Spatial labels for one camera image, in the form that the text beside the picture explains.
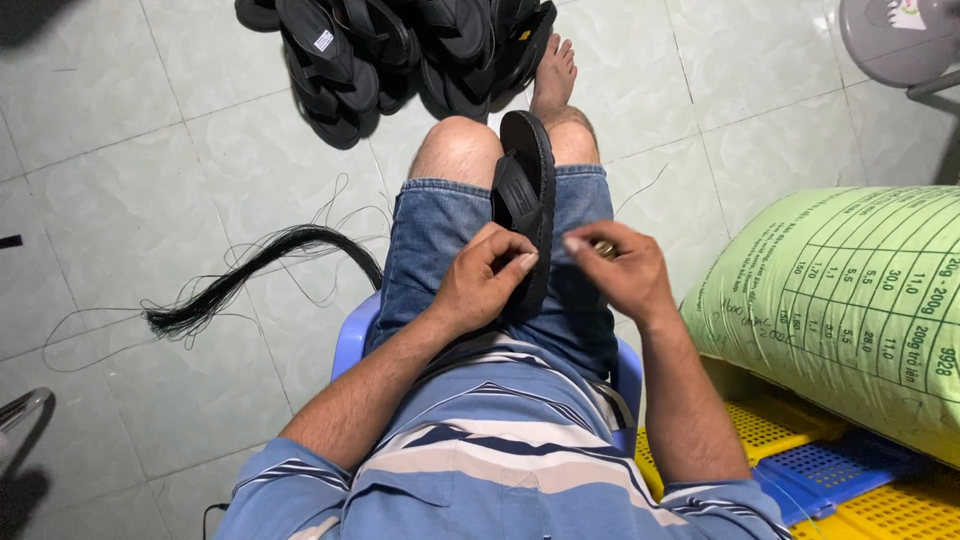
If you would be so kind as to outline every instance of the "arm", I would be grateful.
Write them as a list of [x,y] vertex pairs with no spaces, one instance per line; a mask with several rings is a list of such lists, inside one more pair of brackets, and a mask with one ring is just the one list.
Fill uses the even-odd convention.
[[[611,262],[589,245],[616,245]],[[643,340],[647,435],[664,484],[749,479],[743,447],[677,312],[657,242],[613,221],[569,233],[567,251]]]
[[[376,443],[426,364],[458,336],[492,321],[537,262],[525,236],[490,223],[457,255],[433,304],[294,416],[280,436],[349,470]],[[493,262],[516,255],[498,273]]]

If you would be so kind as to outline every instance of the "hand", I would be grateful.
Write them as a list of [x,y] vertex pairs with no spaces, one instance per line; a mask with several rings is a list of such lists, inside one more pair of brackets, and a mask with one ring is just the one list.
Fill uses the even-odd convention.
[[[613,262],[593,250],[593,241],[616,246]],[[657,240],[616,221],[597,221],[564,235],[564,246],[611,306],[649,328],[664,314],[676,314],[666,262]]]
[[[514,258],[494,272],[493,262],[503,255]],[[483,328],[507,305],[537,258],[537,248],[526,236],[488,223],[450,263],[427,311],[453,337]]]

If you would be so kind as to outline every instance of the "striped shirt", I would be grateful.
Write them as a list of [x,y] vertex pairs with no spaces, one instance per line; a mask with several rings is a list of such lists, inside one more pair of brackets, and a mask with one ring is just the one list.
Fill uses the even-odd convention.
[[790,538],[752,480],[669,484],[655,503],[612,445],[632,424],[607,386],[490,333],[430,365],[354,474],[268,443],[217,538]]

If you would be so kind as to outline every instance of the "bare foot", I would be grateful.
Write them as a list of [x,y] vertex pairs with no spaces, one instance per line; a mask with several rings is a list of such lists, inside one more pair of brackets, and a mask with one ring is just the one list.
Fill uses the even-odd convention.
[[546,53],[534,77],[534,97],[530,112],[539,117],[548,110],[566,105],[573,93],[577,66],[573,64],[573,43],[560,44],[560,34],[554,34],[546,43]]

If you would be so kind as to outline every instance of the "pile of black sandals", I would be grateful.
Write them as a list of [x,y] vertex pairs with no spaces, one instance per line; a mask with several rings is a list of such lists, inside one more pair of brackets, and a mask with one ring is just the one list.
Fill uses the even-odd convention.
[[392,114],[411,77],[446,114],[486,121],[526,86],[557,17],[547,0],[235,0],[237,18],[280,32],[301,113],[326,142],[356,143],[361,117]]

